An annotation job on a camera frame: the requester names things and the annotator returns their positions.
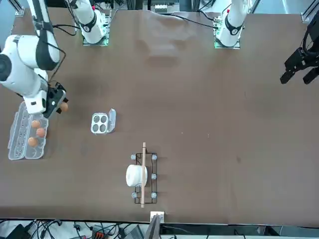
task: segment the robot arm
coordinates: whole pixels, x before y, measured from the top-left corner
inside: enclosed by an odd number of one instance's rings
[[[222,16],[223,25],[217,36],[224,46],[231,47],[237,43],[248,9],[247,0],[232,0],[229,13]]]
[[[79,20],[83,37],[90,44],[98,43],[106,35],[105,14],[93,10],[89,0],[68,0],[68,3]]]
[[[28,0],[28,4],[37,36],[7,38],[0,53],[0,84],[23,97],[29,114],[43,113],[48,118],[66,100],[60,85],[59,89],[48,85],[45,72],[59,63],[59,50],[44,0]]]
[[[304,76],[303,80],[305,84],[309,84],[319,75],[319,27],[315,26],[318,20],[319,11],[317,11],[307,26],[302,47],[297,48],[287,61],[285,61],[286,71],[280,78],[282,84],[286,84],[297,71],[304,70],[308,67],[314,68]],[[310,49],[306,47],[308,35],[313,42]]]

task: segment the wooden skewer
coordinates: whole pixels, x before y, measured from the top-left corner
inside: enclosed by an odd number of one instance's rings
[[[146,155],[146,143],[143,143],[143,159],[142,159],[142,201],[141,201],[141,207],[144,207],[145,203],[145,155]]]

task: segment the brown tabletop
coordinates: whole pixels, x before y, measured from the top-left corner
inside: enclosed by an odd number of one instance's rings
[[[53,23],[71,23],[49,9]],[[210,24],[202,15],[184,16]],[[118,11],[108,47],[55,31],[67,53],[55,76],[69,112],[49,122],[41,160],[10,161],[21,102],[0,93],[0,216],[74,220],[319,223],[319,82],[279,77],[306,26],[299,15],[249,15],[241,49],[214,49],[211,28],[147,11]],[[32,34],[29,12],[14,32]],[[90,131],[117,111],[115,132]],[[141,209],[125,173],[146,142],[158,154],[158,203]]]

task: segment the small plastic tray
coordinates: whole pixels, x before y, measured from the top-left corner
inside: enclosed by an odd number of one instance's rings
[[[94,113],[92,115],[91,132],[94,134],[111,133],[115,128],[115,122],[115,109],[109,111],[109,116],[106,113]]]
[[[38,120],[41,123],[41,127],[45,130],[44,137],[38,137],[36,135],[36,128],[31,127],[31,122]],[[42,114],[29,115],[25,102],[20,104],[18,112],[15,113],[14,120],[10,129],[10,139],[8,144],[8,158],[10,160],[18,160],[22,158],[26,159],[39,159],[44,154],[45,137],[49,120]],[[28,145],[28,139],[34,137],[38,141],[36,147]]]

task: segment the brown egg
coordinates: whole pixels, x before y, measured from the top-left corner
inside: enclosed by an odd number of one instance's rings
[[[30,137],[28,139],[28,144],[31,146],[31,147],[36,147],[38,145],[38,140],[36,140],[36,138],[33,138],[33,137]]]
[[[38,128],[36,130],[36,135],[38,135],[39,137],[43,138],[45,135],[45,129],[44,128]]]
[[[62,112],[67,112],[68,108],[68,104],[65,102],[62,102],[62,104],[60,105],[60,109],[62,110]]]
[[[34,120],[34,121],[31,122],[31,127],[32,128],[39,128],[40,126],[41,126],[41,123],[38,120]]]

